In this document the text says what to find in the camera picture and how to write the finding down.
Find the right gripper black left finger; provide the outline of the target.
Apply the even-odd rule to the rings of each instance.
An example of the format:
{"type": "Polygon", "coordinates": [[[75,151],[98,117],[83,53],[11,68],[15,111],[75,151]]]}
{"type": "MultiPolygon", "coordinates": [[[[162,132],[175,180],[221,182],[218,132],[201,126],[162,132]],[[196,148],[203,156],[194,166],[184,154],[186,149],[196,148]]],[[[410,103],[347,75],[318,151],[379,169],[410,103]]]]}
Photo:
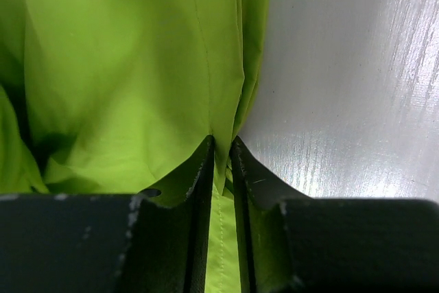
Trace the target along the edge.
{"type": "Polygon", "coordinates": [[[214,139],[137,194],[3,194],[2,292],[203,292],[214,139]]]}

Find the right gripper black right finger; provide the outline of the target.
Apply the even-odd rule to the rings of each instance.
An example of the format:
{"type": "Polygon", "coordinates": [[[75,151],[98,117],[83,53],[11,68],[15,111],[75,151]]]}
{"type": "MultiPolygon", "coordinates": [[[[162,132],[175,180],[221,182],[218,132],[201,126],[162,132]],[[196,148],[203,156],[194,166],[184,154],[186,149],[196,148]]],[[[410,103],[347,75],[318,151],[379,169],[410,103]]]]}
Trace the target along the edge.
{"type": "Polygon", "coordinates": [[[437,292],[438,205],[311,198],[230,150],[243,292],[437,292]]]}

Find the lime green shorts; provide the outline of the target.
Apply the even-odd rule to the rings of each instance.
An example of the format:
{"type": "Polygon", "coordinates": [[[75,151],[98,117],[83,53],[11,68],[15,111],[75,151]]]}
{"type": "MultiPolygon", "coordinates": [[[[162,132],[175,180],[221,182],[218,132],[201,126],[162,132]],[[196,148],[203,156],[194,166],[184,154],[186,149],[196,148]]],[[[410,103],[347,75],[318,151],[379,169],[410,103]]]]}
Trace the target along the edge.
{"type": "Polygon", "coordinates": [[[129,193],[207,135],[207,292],[239,292],[228,157],[254,102],[269,0],[1,0],[1,191],[129,193]]]}

